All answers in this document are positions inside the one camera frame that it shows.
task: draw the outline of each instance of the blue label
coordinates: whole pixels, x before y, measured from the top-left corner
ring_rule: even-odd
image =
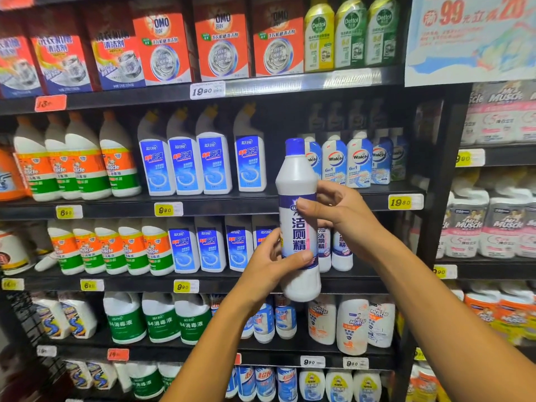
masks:
[[[343,236],[341,236],[338,231],[333,232],[333,246],[331,250],[334,254],[341,257],[349,257],[352,255],[350,248],[348,248],[348,245],[346,245],[346,242],[343,240]]]
[[[164,143],[158,140],[142,140],[139,142],[139,147],[142,151],[149,193],[170,191],[171,184],[169,183]]]
[[[368,139],[352,140],[348,143],[348,172],[346,186],[369,188],[372,175],[372,142]]]
[[[171,138],[168,143],[177,179],[177,190],[187,192],[199,189],[192,147],[197,141],[192,142],[191,138]]]
[[[173,252],[173,261],[176,271],[194,271],[196,264],[193,261],[190,230],[187,228],[172,228],[169,230],[169,241]]]
[[[281,402],[293,402],[298,397],[296,368],[277,367],[277,390]]]
[[[238,386],[238,374],[236,373],[236,368],[233,367],[233,371],[231,372],[231,378],[229,378],[229,383],[227,384],[226,392],[234,391],[237,386]]]
[[[238,393],[242,396],[250,396],[255,393],[255,371],[253,367],[238,366]]]
[[[238,186],[241,188],[260,188],[259,137],[247,135],[236,139],[238,158]]]
[[[253,327],[260,334],[268,334],[274,331],[273,308],[269,303],[263,303],[260,310],[253,316]]]
[[[255,237],[257,239],[257,246],[261,245],[264,239],[270,235],[273,229],[277,226],[255,226]]]
[[[198,138],[203,177],[205,178],[205,190],[227,189],[224,151],[221,146],[222,138]]]
[[[305,142],[305,157],[309,161],[313,171],[322,178],[322,147],[316,141]]]
[[[305,270],[318,265],[318,233],[298,213],[296,202],[299,197],[316,201],[316,193],[302,196],[279,195],[279,220],[283,235],[281,255],[285,258],[295,252],[311,250],[314,257],[310,265],[302,268]]]
[[[322,180],[346,185],[347,148],[341,140],[329,141],[322,150]]]
[[[227,230],[227,248],[229,266],[244,269],[248,264],[248,247],[245,243],[244,226],[225,226]]]
[[[372,150],[372,183],[387,185],[391,182],[392,157],[392,141],[389,138],[381,137],[379,143]]]
[[[318,228],[318,258],[327,258],[331,255],[330,230],[325,227]]]
[[[272,367],[255,367],[257,394],[268,397],[276,392],[276,375]]]
[[[197,229],[201,265],[205,269],[218,270],[221,268],[217,233],[218,230],[214,227],[199,227]]]

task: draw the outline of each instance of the orange box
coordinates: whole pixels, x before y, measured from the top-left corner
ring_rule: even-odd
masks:
[[[302,0],[252,0],[255,74],[303,73]]]
[[[0,15],[0,90],[6,99],[42,96],[42,77],[33,48],[15,13]]]
[[[130,1],[147,86],[193,82],[199,60],[192,20],[179,0]]]
[[[251,76],[245,0],[193,0],[201,80]]]
[[[144,87],[145,78],[130,8],[124,1],[83,7],[103,90]]]
[[[100,90],[84,30],[71,5],[23,13],[48,94]]]

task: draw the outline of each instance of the price tag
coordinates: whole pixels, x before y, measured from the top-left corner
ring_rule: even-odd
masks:
[[[181,280],[173,281],[173,292],[175,293],[199,293],[199,280]]]
[[[67,108],[67,94],[39,96],[35,98],[35,112],[62,111]]]
[[[459,149],[456,157],[456,168],[484,166],[486,164],[486,151],[478,149]]]
[[[80,289],[84,292],[104,292],[104,280],[80,279]]]
[[[323,355],[300,355],[300,366],[304,368],[326,368]]]
[[[213,99],[215,97],[225,97],[225,82],[192,83],[190,85],[190,98],[192,100]]]
[[[389,195],[388,201],[389,210],[422,210],[425,207],[425,197],[421,193]]]
[[[109,348],[108,361],[128,361],[130,350],[128,348]]]
[[[184,215],[182,202],[159,202],[154,204],[156,217],[181,217]]]
[[[413,358],[415,361],[426,361],[425,355],[422,353],[422,350],[420,347],[417,347],[415,349],[415,358]]]
[[[56,357],[58,355],[56,346],[37,346],[35,351],[38,357]]]
[[[3,277],[2,290],[24,290],[23,277]]]
[[[458,278],[457,265],[434,265],[434,273],[439,279],[456,279]]]
[[[84,218],[82,206],[56,206],[56,218],[58,220],[82,219]]]
[[[346,369],[369,369],[366,357],[343,357],[343,368]]]

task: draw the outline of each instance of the white bottle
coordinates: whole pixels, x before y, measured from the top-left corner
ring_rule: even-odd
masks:
[[[44,144],[44,135],[25,116],[17,116],[19,126],[15,131],[13,145],[22,172],[32,190],[36,202],[61,199],[62,193],[56,174],[49,161]]]
[[[285,295],[275,294],[276,331],[279,337],[288,340],[296,334],[296,309]]]
[[[311,250],[312,262],[302,269],[291,272],[281,280],[283,293],[295,302],[308,302],[321,290],[320,268],[318,267],[318,231],[316,223],[310,225],[298,214],[295,205],[299,197],[316,200],[318,179],[305,158],[305,142],[301,138],[286,141],[286,156],[276,178],[279,195],[279,221],[283,257],[295,252],[295,248]]]
[[[198,216],[194,218],[201,270],[221,272],[227,266],[225,258],[224,235],[219,217]]]
[[[320,272],[331,269],[331,230],[318,227],[318,268]]]
[[[233,126],[238,190],[262,192],[266,189],[264,133],[251,126],[255,103],[246,103],[238,112]]]
[[[315,134],[298,134],[298,138],[303,138],[305,141],[305,157],[311,165],[313,171],[322,178],[322,147],[316,142]]]
[[[84,361],[63,360],[63,362],[75,388],[90,389],[93,386],[91,372]]]
[[[101,252],[106,263],[106,272],[117,275],[128,270],[123,240],[119,236],[119,220],[96,219],[95,234],[101,243]]]
[[[233,367],[231,371],[231,378],[229,378],[229,383],[227,384],[227,390],[225,391],[225,398],[232,399],[238,393],[238,373],[236,367]]]
[[[250,402],[257,396],[255,370],[247,365],[236,367],[238,374],[238,397],[243,402]]]
[[[509,168],[497,175],[480,234],[479,253],[490,258],[513,258],[525,221],[525,209],[532,203],[529,189],[517,188],[526,175],[524,167]]]
[[[201,268],[201,260],[193,218],[168,217],[167,228],[175,272],[197,272]]]
[[[380,348],[391,346],[395,307],[389,295],[373,295],[369,301],[368,344]]]
[[[251,216],[251,226],[253,229],[253,250],[255,250],[272,230],[279,226],[279,220],[274,214],[254,214]]]
[[[250,216],[225,216],[229,268],[243,272],[253,255],[253,233]]]
[[[139,148],[151,196],[169,196],[177,191],[171,151],[161,128],[156,110],[149,110],[138,125]]]
[[[328,132],[322,144],[322,180],[346,185],[347,148],[340,139],[340,131]]]
[[[335,343],[337,332],[337,306],[335,295],[318,295],[308,304],[307,322],[309,335],[320,344]]]
[[[145,338],[147,329],[137,293],[104,292],[103,303],[114,343],[132,344]]]
[[[167,224],[161,217],[142,218],[142,233],[151,274],[160,277],[175,269]]]
[[[116,120],[112,110],[104,111],[104,122],[99,134],[104,165],[110,180],[111,193],[116,197],[139,195],[138,169],[132,153],[132,140]]]
[[[180,319],[170,293],[144,292],[142,309],[151,342],[165,343],[181,336]]]
[[[84,271],[84,261],[72,234],[72,224],[67,220],[48,220],[47,231],[59,267],[65,275],[74,275]]]
[[[47,114],[47,117],[49,125],[44,132],[44,146],[48,151],[62,197],[67,200],[80,199],[82,193],[78,189],[74,162],[67,152],[63,121],[57,114]]]
[[[477,254],[489,203],[488,192],[473,187],[478,175],[478,168],[464,169],[452,181],[454,199],[450,212],[450,231],[445,245],[445,254],[448,257],[472,258]]]
[[[338,271],[349,271],[354,266],[354,255],[337,230],[333,230],[331,265]]]
[[[128,271],[131,275],[143,275],[149,272],[151,264],[145,249],[142,233],[142,220],[119,219],[117,232],[123,241],[123,250]]]
[[[126,364],[124,362],[114,362],[114,368],[117,371],[117,378],[119,379],[123,393],[130,392],[132,390],[132,381],[126,369]]]
[[[369,302],[359,295],[343,295],[337,312],[337,347],[348,355],[367,351]]]
[[[329,402],[352,402],[354,395],[352,372],[350,370],[328,370],[326,395]]]
[[[181,362],[159,362],[158,372],[162,376],[164,382],[164,391],[167,391],[173,380],[177,377],[178,372],[182,368]]]
[[[349,188],[370,188],[372,176],[372,142],[367,139],[366,130],[355,130],[346,146],[346,186]]]
[[[233,188],[227,137],[214,127],[217,114],[217,104],[207,106],[196,124],[206,195],[225,195]]]
[[[110,391],[117,381],[117,372],[112,364],[88,361],[87,368],[93,378],[93,386],[99,391]]]
[[[293,367],[277,367],[279,402],[298,401],[298,372]]]
[[[255,367],[257,398],[260,402],[271,402],[276,396],[276,373],[272,367]]]
[[[382,396],[382,380],[379,373],[370,371],[354,372],[354,397],[356,401],[379,402]]]
[[[321,369],[301,370],[298,382],[304,400],[318,401],[324,398],[326,377]]]
[[[84,261],[85,271],[88,274],[104,272],[106,263],[102,257],[102,244],[95,234],[95,220],[73,220],[72,233],[75,235],[76,245]]]
[[[110,196],[110,181],[97,134],[84,123],[79,112],[70,111],[69,118],[71,121],[66,130],[65,144],[74,161],[82,198],[97,200]]]
[[[141,400],[156,398],[164,392],[162,376],[152,362],[128,362],[126,370],[132,381],[134,397]]]
[[[196,136],[188,128],[188,108],[177,109],[168,121],[168,139],[178,195],[200,195],[205,189]]]
[[[63,340],[71,334],[71,325],[58,300],[44,292],[36,292],[32,294],[32,303],[35,304],[44,332],[50,339]]]
[[[175,312],[181,322],[181,341],[195,345],[212,317],[210,300],[205,294],[173,294]]]
[[[253,316],[255,338],[261,344],[268,344],[276,333],[271,297],[267,297],[259,311]]]
[[[90,304],[80,292],[58,292],[58,299],[67,321],[71,325],[71,335],[77,339],[93,337],[97,331],[97,319]]]

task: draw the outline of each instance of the red price tag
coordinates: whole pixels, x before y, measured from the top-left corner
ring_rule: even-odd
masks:
[[[33,4],[33,0],[0,0],[0,10],[28,8]]]
[[[109,348],[108,361],[128,361],[130,350],[128,348]]]
[[[62,111],[67,108],[67,94],[39,96],[35,98],[35,112]]]

